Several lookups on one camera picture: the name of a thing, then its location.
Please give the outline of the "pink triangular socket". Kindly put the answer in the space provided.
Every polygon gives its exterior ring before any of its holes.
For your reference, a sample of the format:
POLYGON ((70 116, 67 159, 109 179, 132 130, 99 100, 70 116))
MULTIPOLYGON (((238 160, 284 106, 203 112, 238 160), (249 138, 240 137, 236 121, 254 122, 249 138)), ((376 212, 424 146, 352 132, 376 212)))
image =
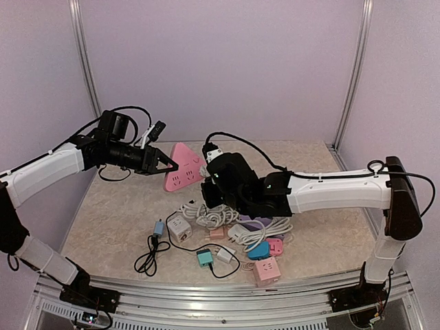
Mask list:
POLYGON ((183 142, 178 142, 173 146, 170 158, 178 164, 178 169, 165 175, 164 190, 166 192, 175 192, 203 179, 201 168, 206 165, 204 158, 198 156, 183 142))

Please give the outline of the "white cube socket adapter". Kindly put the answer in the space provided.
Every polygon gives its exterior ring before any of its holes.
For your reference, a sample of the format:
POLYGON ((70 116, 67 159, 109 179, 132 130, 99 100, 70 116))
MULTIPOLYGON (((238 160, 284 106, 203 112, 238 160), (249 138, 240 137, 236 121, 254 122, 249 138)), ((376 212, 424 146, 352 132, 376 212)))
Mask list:
POLYGON ((178 243, 186 241, 192 236, 193 231, 191 225, 182 216, 176 216, 167 221, 168 229, 170 230, 171 236, 178 243))

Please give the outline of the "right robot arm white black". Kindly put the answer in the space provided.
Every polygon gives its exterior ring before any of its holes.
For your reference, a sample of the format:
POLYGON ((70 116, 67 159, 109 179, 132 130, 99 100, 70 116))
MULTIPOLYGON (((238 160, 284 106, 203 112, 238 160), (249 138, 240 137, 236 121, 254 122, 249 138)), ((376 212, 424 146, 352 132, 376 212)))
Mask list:
POLYGON ((225 204, 242 215, 290 217, 294 214, 341 208, 374 208, 384 213, 382 233, 362 266, 352 300, 366 305, 384 288, 391 268, 407 241, 423 228, 426 210, 420 210, 412 178, 401 160, 388 156, 362 170, 336 173, 300 173, 268 160, 274 172, 259 177, 240 153, 227 153, 206 139, 202 153, 208 178, 201 190, 210 208, 225 204))

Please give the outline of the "blue plug adapter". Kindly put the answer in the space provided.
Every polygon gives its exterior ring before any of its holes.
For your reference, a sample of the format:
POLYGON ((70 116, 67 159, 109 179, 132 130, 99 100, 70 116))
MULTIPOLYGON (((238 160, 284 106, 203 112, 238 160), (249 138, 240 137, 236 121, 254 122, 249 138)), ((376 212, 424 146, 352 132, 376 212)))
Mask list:
POLYGON ((262 241, 259 244, 251 244, 247 247, 247 257, 250 260, 257 261, 270 257, 270 244, 267 241, 262 241))

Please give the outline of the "light blue charger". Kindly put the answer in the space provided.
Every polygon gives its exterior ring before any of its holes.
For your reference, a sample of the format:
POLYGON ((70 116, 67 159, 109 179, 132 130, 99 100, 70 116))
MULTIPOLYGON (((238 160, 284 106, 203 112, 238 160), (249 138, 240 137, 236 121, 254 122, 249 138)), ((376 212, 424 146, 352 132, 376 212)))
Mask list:
POLYGON ((156 221, 153 228, 153 237, 161 238, 164 233, 164 228, 164 222, 161 219, 156 221))

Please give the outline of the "white usb charger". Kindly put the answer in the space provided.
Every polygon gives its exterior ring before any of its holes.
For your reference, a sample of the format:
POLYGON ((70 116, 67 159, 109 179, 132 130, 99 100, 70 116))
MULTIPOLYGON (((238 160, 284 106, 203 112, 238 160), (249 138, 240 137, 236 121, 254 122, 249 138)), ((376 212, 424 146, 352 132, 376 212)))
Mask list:
POLYGON ((231 263, 233 256, 236 254, 236 251, 230 248, 221 247, 216 251, 216 257, 227 264, 231 263))

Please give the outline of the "teal usb charger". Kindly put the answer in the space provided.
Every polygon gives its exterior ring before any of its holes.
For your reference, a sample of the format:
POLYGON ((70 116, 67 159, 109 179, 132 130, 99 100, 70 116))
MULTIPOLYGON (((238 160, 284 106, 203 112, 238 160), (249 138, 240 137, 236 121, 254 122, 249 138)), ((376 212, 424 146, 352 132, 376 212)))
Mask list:
POLYGON ((210 249, 199 250, 196 256, 200 267, 209 267, 214 262, 210 249))

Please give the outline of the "pink cube socket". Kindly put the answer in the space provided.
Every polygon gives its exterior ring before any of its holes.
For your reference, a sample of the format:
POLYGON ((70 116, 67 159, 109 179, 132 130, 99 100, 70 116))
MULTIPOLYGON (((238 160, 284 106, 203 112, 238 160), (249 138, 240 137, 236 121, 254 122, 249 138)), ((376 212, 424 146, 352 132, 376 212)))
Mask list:
POLYGON ((274 256, 256 261, 252 271, 258 287, 271 285, 281 277, 281 271, 274 256))

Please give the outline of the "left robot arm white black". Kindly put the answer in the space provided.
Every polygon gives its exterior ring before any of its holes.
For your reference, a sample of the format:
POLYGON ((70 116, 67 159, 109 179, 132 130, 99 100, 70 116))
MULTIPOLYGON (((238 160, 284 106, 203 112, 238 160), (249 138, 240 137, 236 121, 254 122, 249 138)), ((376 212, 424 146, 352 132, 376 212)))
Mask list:
POLYGON ((92 168, 112 165, 145 176, 177 171, 178 164, 152 145, 165 123, 151 123, 139 135, 138 124, 124 114, 127 109, 104 111, 45 154, 1 174, 1 252, 46 274, 83 306, 96 299, 89 274, 33 237, 20 222, 17 208, 55 183, 92 168))

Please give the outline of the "pink charger plug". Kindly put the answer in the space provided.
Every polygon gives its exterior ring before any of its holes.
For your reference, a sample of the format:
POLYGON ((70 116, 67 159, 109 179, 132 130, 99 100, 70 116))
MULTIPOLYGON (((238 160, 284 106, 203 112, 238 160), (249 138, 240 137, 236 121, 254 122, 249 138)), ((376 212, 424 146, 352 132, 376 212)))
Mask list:
POLYGON ((218 228, 207 230, 205 234, 206 239, 210 240, 220 240, 225 237, 225 230, 223 226, 220 226, 218 228))

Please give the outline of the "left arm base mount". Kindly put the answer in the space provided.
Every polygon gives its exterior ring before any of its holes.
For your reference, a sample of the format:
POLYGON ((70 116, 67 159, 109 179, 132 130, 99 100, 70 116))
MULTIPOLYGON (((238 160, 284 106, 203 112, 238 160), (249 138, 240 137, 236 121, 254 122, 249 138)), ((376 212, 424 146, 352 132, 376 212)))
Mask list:
POLYGON ((78 273, 71 284, 63 286, 59 298, 80 307, 115 313, 121 293, 90 285, 90 275, 69 258, 67 260, 75 265, 78 273))

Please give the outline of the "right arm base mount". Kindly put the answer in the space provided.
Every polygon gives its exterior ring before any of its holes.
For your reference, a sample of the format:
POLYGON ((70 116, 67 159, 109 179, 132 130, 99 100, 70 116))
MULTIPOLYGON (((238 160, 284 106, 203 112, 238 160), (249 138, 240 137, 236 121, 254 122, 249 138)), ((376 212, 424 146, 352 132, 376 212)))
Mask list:
POLYGON ((357 285, 333 289, 328 293, 332 312, 346 311, 387 300, 386 282, 381 284, 367 283, 365 269, 366 262, 362 265, 357 285))

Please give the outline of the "pink socket adapter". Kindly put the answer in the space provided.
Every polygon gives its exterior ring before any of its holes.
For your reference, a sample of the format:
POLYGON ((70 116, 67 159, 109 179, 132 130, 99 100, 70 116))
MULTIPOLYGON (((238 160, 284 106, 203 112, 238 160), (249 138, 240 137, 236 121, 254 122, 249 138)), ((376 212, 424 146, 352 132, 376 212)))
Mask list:
POLYGON ((269 243, 269 255, 280 256, 283 253, 283 241, 278 238, 266 238, 269 243))

